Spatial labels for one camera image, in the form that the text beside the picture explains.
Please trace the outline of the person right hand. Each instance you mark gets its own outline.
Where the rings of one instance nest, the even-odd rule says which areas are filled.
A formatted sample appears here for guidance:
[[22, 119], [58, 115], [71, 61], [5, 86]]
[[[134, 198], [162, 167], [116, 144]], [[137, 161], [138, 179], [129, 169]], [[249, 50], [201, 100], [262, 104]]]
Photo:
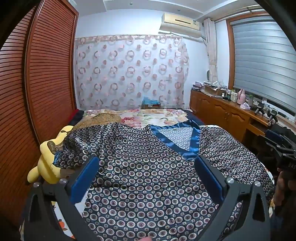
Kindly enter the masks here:
[[277, 179], [274, 204], [275, 206], [286, 205], [295, 209], [295, 174], [278, 168], [280, 173]]

